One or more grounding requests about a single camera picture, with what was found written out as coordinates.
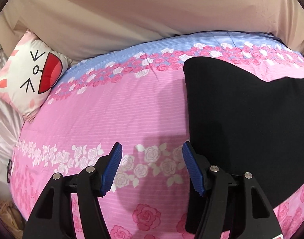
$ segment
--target round metal joint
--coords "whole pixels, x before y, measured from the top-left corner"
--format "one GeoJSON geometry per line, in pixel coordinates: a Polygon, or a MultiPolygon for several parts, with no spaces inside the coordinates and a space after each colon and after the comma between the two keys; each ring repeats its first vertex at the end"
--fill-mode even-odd
{"type": "Polygon", "coordinates": [[[86,168],[86,172],[88,172],[88,173],[92,173],[92,172],[94,172],[94,170],[95,170],[95,167],[94,167],[94,166],[88,166],[88,167],[86,168]]]}
{"type": "Polygon", "coordinates": [[[61,177],[61,174],[59,172],[57,172],[53,175],[54,180],[58,180],[60,177],[61,177]]]}
{"type": "Polygon", "coordinates": [[[218,171],[219,171],[219,168],[218,168],[218,166],[216,166],[216,165],[212,165],[212,166],[210,167],[210,170],[211,170],[212,172],[218,172],[218,171]]]}
{"type": "Polygon", "coordinates": [[[253,175],[250,172],[245,172],[244,176],[247,179],[251,179],[253,177],[253,175]]]}

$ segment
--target black fabric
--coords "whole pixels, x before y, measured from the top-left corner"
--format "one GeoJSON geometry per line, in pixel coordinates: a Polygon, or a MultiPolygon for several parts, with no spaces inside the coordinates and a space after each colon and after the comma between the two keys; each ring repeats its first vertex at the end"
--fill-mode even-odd
{"type": "Polygon", "coordinates": [[[276,207],[304,183],[304,79],[264,82],[228,62],[184,64],[191,144],[226,172],[251,172],[276,207]]]}

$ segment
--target cartoon mouth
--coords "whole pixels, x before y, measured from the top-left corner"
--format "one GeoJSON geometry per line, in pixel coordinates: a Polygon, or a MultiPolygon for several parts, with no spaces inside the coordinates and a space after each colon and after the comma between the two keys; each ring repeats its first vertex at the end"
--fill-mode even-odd
{"type": "Polygon", "coordinates": [[[62,62],[59,57],[48,53],[43,73],[40,78],[38,93],[47,92],[55,85],[62,72],[62,62]]]}

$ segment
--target cartoon face pillow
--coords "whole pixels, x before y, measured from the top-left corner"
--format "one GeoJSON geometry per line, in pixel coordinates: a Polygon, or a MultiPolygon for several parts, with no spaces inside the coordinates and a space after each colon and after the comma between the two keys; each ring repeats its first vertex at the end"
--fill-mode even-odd
{"type": "Polygon", "coordinates": [[[27,31],[0,71],[0,98],[32,121],[70,63],[27,31]]]}

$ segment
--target eyeglasses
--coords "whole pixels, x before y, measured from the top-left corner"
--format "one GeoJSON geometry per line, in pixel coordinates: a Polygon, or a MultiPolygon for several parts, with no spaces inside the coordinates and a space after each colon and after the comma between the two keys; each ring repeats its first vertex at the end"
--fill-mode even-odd
{"type": "Polygon", "coordinates": [[[8,165],[7,165],[7,183],[9,183],[11,180],[12,166],[13,166],[13,162],[11,159],[9,159],[8,165]]]}

